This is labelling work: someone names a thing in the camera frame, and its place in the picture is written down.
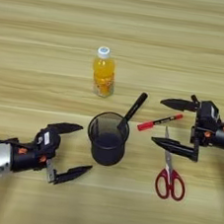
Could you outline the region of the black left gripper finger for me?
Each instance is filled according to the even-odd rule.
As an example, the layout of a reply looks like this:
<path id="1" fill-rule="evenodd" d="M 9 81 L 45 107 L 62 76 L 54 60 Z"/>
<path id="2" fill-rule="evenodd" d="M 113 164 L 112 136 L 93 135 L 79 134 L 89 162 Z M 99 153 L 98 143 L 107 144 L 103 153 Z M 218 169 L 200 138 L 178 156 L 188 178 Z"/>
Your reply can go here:
<path id="1" fill-rule="evenodd" d="M 81 130 L 82 126 L 77 123 L 69 123 L 69 122 L 60 122 L 60 123 L 52 123 L 49 127 L 54 127 L 54 129 L 58 132 L 58 134 L 65 133 L 73 133 L 77 130 Z"/>
<path id="2" fill-rule="evenodd" d="M 93 167 L 90 166 L 79 166 L 79 167 L 75 167 L 75 168 L 71 168 L 69 169 L 67 172 L 62 173 L 62 174 L 56 174 L 55 175 L 55 180 L 54 180 L 54 184 L 62 184 L 65 182 L 70 182 L 74 179 L 79 178 L 80 176 L 84 175 L 85 173 L 87 173 L 90 169 L 92 169 Z"/>

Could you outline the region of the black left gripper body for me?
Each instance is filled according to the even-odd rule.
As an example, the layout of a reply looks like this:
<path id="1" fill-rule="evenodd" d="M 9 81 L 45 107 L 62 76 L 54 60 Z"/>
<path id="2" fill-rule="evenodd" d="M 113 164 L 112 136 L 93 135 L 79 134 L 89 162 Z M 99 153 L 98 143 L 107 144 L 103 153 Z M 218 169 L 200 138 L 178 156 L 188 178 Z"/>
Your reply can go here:
<path id="1" fill-rule="evenodd" d="M 11 154 L 11 171 L 23 172 L 46 168 L 46 161 L 56 156 L 56 148 L 37 144 L 13 144 Z"/>

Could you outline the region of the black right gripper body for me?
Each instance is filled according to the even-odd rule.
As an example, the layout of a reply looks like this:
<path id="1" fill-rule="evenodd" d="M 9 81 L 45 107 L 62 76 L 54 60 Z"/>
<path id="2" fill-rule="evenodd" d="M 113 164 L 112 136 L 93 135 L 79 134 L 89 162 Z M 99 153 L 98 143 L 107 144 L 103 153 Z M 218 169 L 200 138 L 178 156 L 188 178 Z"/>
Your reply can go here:
<path id="1" fill-rule="evenodd" d="M 200 146 L 222 148 L 224 150 L 224 121 L 204 119 L 199 117 L 195 120 L 195 125 L 191 128 L 190 142 L 193 148 L 189 150 L 188 157 L 192 161 L 198 158 Z"/>

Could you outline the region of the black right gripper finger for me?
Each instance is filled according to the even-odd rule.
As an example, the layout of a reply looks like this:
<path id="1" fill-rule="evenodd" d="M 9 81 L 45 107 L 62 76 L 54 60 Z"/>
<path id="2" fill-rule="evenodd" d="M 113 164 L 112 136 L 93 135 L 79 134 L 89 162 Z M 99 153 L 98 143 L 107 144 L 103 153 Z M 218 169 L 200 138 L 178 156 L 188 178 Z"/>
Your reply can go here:
<path id="1" fill-rule="evenodd" d="M 197 103 L 186 100 L 165 99 L 161 101 L 161 104 L 177 111 L 196 112 L 196 110 L 198 109 Z"/>
<path id="2" fill-rule="evenodd" d="M 159 137 L 152 137 L 151 138 L 153 142 L 158 144 L 159 147 L 162 147 L 166 151 L 170 153 L 174 153 L 176 155 L 180 155 L 182 157 L 190 158 L 192 159 L 194 157 L 193 154 L 193 148 L 190 148 L 189 146 L 184 146 L 178 141 L 175 141 L 173 139 L 167 139 L 167 138 L 159 138 Z"/>

